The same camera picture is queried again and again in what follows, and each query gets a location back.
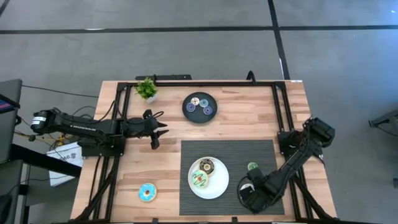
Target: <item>wooden tabletop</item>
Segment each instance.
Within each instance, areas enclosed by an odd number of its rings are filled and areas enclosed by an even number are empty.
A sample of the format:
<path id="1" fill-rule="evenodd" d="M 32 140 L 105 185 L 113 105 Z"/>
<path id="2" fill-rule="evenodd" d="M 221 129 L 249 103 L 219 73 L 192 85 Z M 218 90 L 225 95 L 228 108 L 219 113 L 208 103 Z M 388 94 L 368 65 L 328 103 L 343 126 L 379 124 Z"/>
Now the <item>wooden tabletop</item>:
<path id="1" fill-rule="evenodd" d="M 106 113 L 114 100 L 118 82 L 103 82 L 95 113 L 96 119 Z M 298 129 L 311 115 L 304 85 L 302 82 L 286 81 L 286 87 L 294 126 Z M 152 218 L 158 218 L 160 222 L 230 222 L 231 215 L 179 215 L 181 140 L 271 139 L 274 140 L 275 157 L 277 165 L 280 167 L 285 160 L 279 154 L 277 142 L 279 128 L 271 87 L 181 86 L 158 87 L 158 91 L 158 99 L 151 104 L 147 104 L 139 95 L 132 94 L 127 117 L 141 117 L 146 109 L 151 109 L 153 113 L 164 111 L 164 115 L 158 118 L 158 121 L 168 124 L 167 129 L 170 131 L 161 136 L 160 147 L 157 150 L 150 148 L 149 139 L 127 140 L 125 153 L 121 157 L 118 170 L 111 221 L 151 222 Z M 181 110 L 184 98 L 196 91 L 209 93 L 217 100 L 218 113 L 206 125 L 195 125 L 188 122 Z M 282 93 L 278 92 L 278 94 L 284 125 L 288 127 Z M 71 218 L 77 217 L 88 205 L 96 161 L 97 157 L 91 157 L 86 159 L 83 164 Z M 98 169 L 97 182 L 100 178 L 100 170 Z M 304 165 L 304 172 L 309 191 L 325 211 L 335 217 L 336 212 L 323 164 L 312 157 Z M 139 187 L 147 182 L 153 183 L 157 187 L 157 196 L 150 203 L 142 202 L 138 198 Z M 302 216 L 305 217 L 302 196 L 298 188 L 297 192 L 300 210 Z M 107 193 L 103 198 L 105 200 L 102 201 L 100 218 L 104 217 Z M 282 201 L 285 215 L 238 215 L 237 218 L 240 222 L 295 220 L 289 188 L 285 191 Z"/>

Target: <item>gray ribbed mat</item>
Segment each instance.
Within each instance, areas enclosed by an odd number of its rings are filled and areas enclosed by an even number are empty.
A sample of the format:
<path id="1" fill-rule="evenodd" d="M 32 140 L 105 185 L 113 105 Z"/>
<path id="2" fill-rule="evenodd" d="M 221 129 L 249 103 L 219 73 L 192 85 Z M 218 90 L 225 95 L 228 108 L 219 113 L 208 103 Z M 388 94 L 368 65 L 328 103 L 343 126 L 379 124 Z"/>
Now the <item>gray ribbed mat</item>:
<path id="1" fill-rule="evenodd" d="M 196 196 L 188 184 L 188 171 L 201 157 L 211 156 L 224 163 L 229 173 L 229 184 L 218 198 L 207 200 Z M 276 170 L 272 140 L 250 141 L 182 141 L 180 174 L 180 215 L 248 215 L 238 200 L 236 187 L 248 172 L 248 163 L 257 162 L 264 175 Z M 261 215 L 284 215 L 280 200 Z"/>

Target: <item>small donut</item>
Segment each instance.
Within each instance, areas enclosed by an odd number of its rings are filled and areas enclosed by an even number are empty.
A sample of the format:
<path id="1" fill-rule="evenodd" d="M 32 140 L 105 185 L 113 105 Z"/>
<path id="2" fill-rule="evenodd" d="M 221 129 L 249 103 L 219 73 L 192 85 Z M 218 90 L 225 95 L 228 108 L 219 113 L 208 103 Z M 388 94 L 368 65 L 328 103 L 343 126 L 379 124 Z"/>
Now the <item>small donut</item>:
<path id="1" fill-rule="evenodd" d="M 156 187 L 153 184 L 143 184 L 138 191 L 138 197 L 143 202 L 150 202 L 156 197 Z"/>
<path id="2" fill-rule="evenodd" d="M 195 106 L 198 106 L 199 102 L 200 102 L 200 100 L 197 97 L 194 97 L 194 98 L 191 99 L 191 103 L 193 103 Z"/>
<path id="3" fill-rule="evenodd" d="M 255 162 L 250 162 L 250 163 L 248 164 L 248 171 L 253 170 L 253 169 L 257 168 L 257 167 L 259 167 L 257 163 L 255 163 Z"/>
<path id="4" fill-rule="evenodd" d="M 203 112 L 205 115 L 211 115 L 213 113 L 213 109 L 211 108 L 211 106 L 207 106 L 203 109 Z"/>
<path id="5" fill-rule="evenodd" d="M 196 108 L 196 106 L 193 103 L 187 104 L 187 107 L 186 107 L 188 112 L 194 112 L 195 108 Z"/>
<path id="6" fill-rule="evenodd" d="M 204 159 L 199 163 L 199 169 L 206 172 L 207 175 L 214 173 L 214 163 L 210 159 Z"/>
<path id="7" fill-rule="evenodd" d="M 200 100 L 199 105 L 201 107 L 207 107 L 209 105 L 209 101 L 207 101 L 206 99 Z"/>
<path id="8" fill-rule="evenodd" d="M 192 176 L 192 183 L 196 187 L 206 187 L 209 182 L 209 177 L 207 176 L 206 172 L 203 170 L 196 170 Z"/>

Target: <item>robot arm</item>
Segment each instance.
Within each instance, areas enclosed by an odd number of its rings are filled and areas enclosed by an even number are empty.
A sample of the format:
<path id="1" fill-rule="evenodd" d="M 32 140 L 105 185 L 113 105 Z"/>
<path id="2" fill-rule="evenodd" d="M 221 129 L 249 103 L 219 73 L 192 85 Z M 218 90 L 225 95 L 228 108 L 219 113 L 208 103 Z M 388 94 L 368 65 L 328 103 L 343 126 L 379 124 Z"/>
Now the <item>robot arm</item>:
<path id="1" fill-rule="evenodd" d="M 54 108 L 34 113 L 30 128 L 37 134 L 61 132 L 80 137 L 78 144 L 83 156 L 120 156 L 124 153 L 126 138 L 150 137 L 152 149 L 159 147 L 158 138 L 168 130 L 155 131 L 166 127 L 157 122 L 151 110 L 142 118 L 93 120 L 62 113 Z"/>
<path id="2" fill-rule="evenodd" d="M 295 152 L 279 169 L 264 176 L 259 168 L 248 172 L 247 178 L 251 187 L 239 191 L 239 199 L 253 213 L 259 213 L 282 198 L 288 181 L 295 177 L 296 172 L 314 154 L 321 154 L 323 147 L 328 147 L 335 130 L 318 118 L 308 119 L 303 124 L 303 131 L 291 132 L 280 144 L 295 148 Z"/>

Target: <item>blue frosted donut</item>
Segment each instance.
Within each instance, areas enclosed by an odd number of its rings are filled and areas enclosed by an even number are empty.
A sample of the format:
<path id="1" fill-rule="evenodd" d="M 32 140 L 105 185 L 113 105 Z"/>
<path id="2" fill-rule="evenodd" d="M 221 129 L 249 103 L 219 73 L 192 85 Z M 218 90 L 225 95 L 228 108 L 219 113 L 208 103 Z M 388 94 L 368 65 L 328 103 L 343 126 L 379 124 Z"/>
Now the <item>blue frosted donut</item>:
<path id="1" fill-rule="evenodd" d="M 156 187 L 153 184 L 143 184 L 138 191 L 138 196 L 143 202 L 150 202 L 156 197 Z"/>

